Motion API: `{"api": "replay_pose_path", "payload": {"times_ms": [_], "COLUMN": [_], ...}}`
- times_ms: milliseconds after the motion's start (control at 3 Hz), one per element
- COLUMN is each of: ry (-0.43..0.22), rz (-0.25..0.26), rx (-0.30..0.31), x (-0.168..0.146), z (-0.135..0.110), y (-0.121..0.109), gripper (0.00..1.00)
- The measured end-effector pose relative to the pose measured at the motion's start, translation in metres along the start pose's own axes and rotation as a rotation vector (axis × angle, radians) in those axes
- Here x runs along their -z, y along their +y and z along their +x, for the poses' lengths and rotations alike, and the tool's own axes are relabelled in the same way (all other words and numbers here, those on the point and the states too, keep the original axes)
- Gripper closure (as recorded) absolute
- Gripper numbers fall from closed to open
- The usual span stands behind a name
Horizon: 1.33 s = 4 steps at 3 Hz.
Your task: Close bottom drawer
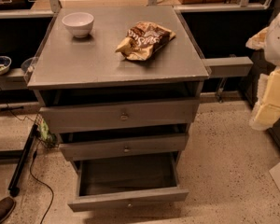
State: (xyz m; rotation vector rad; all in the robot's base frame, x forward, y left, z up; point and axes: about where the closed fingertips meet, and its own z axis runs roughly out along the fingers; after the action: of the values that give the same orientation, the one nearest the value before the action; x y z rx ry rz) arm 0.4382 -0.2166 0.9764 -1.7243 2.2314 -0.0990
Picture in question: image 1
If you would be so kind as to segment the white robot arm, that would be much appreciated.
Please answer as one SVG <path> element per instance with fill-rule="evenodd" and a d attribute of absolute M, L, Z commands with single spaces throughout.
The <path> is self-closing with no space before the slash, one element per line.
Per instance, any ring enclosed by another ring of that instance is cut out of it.
<path fill-rule="evenodd" d="M 262 49 L 265 60 L 275 66 L 269 75 L 259 76 L 257 101 L 249 121 L 252 129 L 264 131 L 280 119 L 280 12 L 245 45 L 254 50 Z"/>

